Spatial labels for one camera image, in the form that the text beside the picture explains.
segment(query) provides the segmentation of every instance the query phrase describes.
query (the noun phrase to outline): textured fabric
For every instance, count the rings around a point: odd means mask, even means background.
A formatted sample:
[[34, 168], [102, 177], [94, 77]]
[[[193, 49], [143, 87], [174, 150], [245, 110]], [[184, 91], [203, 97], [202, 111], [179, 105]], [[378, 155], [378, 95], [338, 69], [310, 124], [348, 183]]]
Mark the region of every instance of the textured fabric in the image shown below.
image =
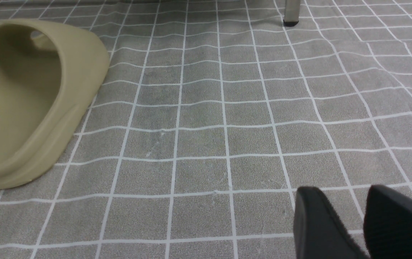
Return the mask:
[[412, 0], [0, 2], [112, 66], [43, 177], [0, 191], [0, 258], [295, 258], [320, 187], [362, 246], [367, 189], [412, 198]]

